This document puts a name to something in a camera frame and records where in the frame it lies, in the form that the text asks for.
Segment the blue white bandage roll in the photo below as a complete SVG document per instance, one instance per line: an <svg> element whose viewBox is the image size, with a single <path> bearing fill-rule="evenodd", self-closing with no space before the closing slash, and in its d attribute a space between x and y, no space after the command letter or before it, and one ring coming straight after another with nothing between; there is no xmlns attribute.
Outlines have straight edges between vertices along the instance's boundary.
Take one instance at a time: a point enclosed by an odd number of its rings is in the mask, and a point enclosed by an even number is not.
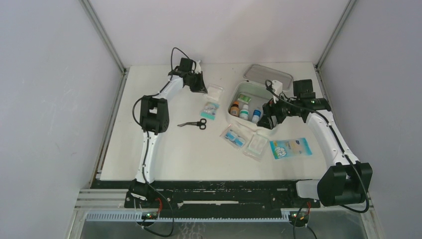
<svg viewBox="0 0 422 239"><path fill-rule="evenodd" d="M256 108L253 111L251 122L254 123L254 124L257 124L259 122L259 120L261 119L261 115L262 115L261 109Z"/></svg>

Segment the white gauze packet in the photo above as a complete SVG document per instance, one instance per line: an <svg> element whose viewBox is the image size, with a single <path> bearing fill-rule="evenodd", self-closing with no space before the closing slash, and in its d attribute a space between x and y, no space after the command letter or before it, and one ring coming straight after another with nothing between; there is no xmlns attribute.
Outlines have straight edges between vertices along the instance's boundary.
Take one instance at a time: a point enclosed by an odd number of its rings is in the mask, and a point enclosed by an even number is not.
<svg viewBox="0 0 422 239"><path fill-rule="evenodd" d="M204 94L204 97L210 101L218 102L224 92L224 88L218 85L209 84L207 91L208 92Z"/></svg>

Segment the white bottle green label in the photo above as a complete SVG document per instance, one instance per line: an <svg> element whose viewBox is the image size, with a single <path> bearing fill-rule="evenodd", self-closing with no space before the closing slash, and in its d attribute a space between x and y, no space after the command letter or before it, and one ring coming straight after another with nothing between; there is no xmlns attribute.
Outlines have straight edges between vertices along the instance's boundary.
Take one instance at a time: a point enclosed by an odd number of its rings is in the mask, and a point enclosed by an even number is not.
<svg viewBox="0 0 422 239"><path fill-rule="evenodd" d="M243 120L248 120L249 118L249 105L244 104L242 109L239 112L239 118Z"/></svg>

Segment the grey plastic medicine box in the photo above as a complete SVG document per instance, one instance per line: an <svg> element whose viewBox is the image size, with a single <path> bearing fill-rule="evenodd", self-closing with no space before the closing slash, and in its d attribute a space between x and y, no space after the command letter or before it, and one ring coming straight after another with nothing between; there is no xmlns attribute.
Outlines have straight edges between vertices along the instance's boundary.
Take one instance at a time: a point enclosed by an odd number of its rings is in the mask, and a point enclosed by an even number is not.
<svg viewBox="0 0 422 239"><path fill-rule="evenodd" d="M248 119L241 119L233 116L229 113L232 104L238 100L239 95L244 95L250 98L248 104ZM226 120L229 124L235 125L239 128L245 128L252 132L256 132L266 136L273 136L277 132L277 128L267 129L264 127L257 126L253 123L252 117L255 109L259 108L263 113L262 106L266 104L270 99L273 99L272 95L265 89L265 85L254 81L243 81L237 85L233 91L233 95L229 97L228 106L226 107L227 113L225 114Z"/></svg>

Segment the small green box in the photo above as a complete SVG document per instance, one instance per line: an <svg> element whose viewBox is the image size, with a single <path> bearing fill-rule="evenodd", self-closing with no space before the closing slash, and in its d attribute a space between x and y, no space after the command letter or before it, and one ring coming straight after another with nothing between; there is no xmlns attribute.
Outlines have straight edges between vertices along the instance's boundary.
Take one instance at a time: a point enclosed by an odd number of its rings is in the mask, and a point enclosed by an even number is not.
<svg viewBox="0 0 422 239"><path fill-rule="evenodd" d="M244 95L244 94L239 94L238 99L239 102L242 102L244 104L249 104L249 102L251 101L251 97L248 95Z"/></svg>

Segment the brown bottle orange cap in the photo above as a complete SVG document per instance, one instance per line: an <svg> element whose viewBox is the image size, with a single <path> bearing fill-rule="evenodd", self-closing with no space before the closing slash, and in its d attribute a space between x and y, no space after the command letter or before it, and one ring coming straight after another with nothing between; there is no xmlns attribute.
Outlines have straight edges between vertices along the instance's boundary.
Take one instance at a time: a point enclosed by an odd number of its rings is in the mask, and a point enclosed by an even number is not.
<svg viewBox="0 0 422 239"><path fill-rule="evenodd" d="M230 109L229 109L229 114L235 117L239 117L239 102L238 101L234 101L233 104L231 105Z"/></svg>

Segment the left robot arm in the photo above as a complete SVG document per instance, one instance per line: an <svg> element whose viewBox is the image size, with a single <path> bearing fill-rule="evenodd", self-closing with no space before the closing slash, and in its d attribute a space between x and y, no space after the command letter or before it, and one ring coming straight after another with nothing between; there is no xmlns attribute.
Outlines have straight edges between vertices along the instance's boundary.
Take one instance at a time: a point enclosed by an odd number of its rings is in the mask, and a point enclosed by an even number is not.
<svg viewBox="0 0 422 239"><path fill-rule="evenodd" d="M181 58L178 66L172 67L169 79L164 87L153 95L144 95L138 99L132 109L140 103L140 113L132 116L143 133L141 160L129 193L143 207L151 207L158 193L151 185L155 178L153 163L158 150L158 143L169 127L170 114L168 102L185 86L193 93L206 94L203 71L200 61Z"/></svg>

